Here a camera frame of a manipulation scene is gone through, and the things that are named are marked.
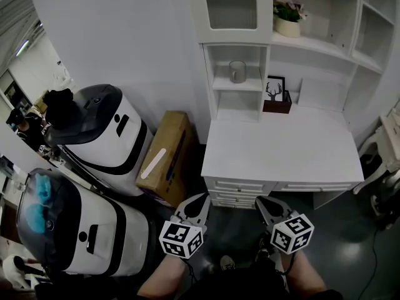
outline white flower pot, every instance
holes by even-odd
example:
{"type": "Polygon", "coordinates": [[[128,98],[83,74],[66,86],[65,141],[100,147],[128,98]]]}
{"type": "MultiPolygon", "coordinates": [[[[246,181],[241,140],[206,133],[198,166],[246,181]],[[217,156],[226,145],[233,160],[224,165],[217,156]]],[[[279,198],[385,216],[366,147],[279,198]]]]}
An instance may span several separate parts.
{"type": "Polygon", "coordinates": [[[277,18],[275,30],[289,38],[298,38],[300,36],[300,24],[298,22],[291,22],[277,18]]]}

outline black cable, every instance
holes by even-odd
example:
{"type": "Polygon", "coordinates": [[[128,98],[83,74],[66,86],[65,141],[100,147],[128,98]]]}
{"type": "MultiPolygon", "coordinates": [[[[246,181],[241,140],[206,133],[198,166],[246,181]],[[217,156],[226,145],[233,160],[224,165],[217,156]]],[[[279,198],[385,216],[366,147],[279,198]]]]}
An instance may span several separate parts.
{"type": "Polygon", "coordinates": [[[196,276],[194,275],[193,267],[192,267],[192,265],[190,263],[188,263],[187,260],[185,260],[185,259],[182,259],[182,260],[187,264],[187,267],[189,268],[189,275],[191,277],[191,282],[192,282],[192,285],[193,285],[194,283],[196,283],[198,281],[196,276]]]}
{"type": "Polygon", "coordinates": [[[365,285],[364,289],[361,291],[361,294],[359,295],[358,300],[361,299],[361,297],[363,296],[365,290],[369,287],[370,283],[372,282],[372,280],[374,279],[374,276],[376,274],[376,268],[378,267],[378,256],[376,255],[376,251],[375,251],[375,240],[376,240],[376,234],[378,233],[378,231],[379,231],[379,229],[377,228],[375,230],[374,237],[372,239],[372,251],[374,253],[374,258],[375,258],[374,271],[372,272],[372,275],[369,278],[368,283],[365,285]]]}
{"type": "Polygon", "coordinates": [[[279,271],[279,270],[277,270],[277,272],[280,273],[282,276],[286,276],[286,275],[289,273],[289,271],[292,269],[292,267],[293,267],[294,256],[295,256],[295,255],[296,255],[295,252],[292,253],[292,258],[290,259],[290,265],[289,265],[288,269],[287,269],[285,272],[281,272],[281,271],[279,271]]]}

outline blue object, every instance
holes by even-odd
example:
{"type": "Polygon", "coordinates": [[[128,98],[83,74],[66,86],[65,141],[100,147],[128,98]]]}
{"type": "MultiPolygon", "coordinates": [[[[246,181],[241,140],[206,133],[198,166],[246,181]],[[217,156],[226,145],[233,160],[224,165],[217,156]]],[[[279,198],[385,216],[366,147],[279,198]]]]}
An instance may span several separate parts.
{"type": "Polygon", "coordinates": [[[39,201],[44,204],[51,197],[51,182],[49,176],[41,176],[35,174],[36,180],[36,195],[39,201]]]}
{"type": "Polygon", "coordinates": [[[46,222],[43,217],[43,206],[32,204],[26,208],[27,225],[35,233],[44,233],[46,222]]]}

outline white box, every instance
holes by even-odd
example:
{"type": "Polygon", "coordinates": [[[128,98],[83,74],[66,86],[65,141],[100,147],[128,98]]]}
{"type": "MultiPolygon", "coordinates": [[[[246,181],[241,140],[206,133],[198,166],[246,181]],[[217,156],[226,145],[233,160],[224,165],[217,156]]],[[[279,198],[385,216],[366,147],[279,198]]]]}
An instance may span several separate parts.
{"type": "Polygon", "coordinates": [[[274,225],[270,243],[286,254],[306,247],[313,235],[314,226],[303,214],[274,225]]]}
{"type": "Polygon", "coordinates": [[[184,259],[189,259],[203,244],[201,227],[166,221],[159,236],[162,250],[184,259]]]}

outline ceiling light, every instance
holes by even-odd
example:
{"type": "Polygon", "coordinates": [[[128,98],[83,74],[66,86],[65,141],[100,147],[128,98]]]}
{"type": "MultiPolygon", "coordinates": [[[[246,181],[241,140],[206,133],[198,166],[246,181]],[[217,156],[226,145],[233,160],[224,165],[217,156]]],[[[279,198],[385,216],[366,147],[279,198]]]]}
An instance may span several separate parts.
{"type": "Polygon", "coordinates": [[[29,40],[25,41],[24,44],[21,46],[21,48],[19,48],[16,56],[18,57],[18,55],[26,48],[26,46],[28,45],[29,40]]]}

